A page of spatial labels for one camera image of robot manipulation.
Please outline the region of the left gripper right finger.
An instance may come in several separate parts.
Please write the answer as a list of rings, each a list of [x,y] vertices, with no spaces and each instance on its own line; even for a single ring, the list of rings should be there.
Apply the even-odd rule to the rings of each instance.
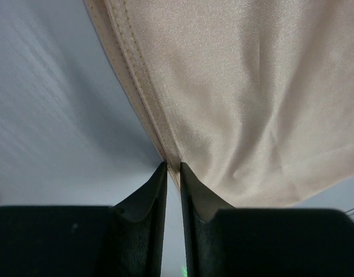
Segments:
[[[188,276],[354,276],[354,223],[336,209],[235,208],[180,165]]]

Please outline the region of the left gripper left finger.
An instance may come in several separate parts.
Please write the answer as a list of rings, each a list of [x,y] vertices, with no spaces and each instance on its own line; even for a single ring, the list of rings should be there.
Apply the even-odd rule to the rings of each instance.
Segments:
[[[0,207],[0,276],[159,276],[167,165],[119,204]]]

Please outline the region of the orange cloth napkin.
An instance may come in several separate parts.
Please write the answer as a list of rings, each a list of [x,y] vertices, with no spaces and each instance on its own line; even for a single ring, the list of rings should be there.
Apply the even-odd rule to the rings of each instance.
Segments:
[[[236,207],[354,175],[354,1],[86,1],[174,181]]]

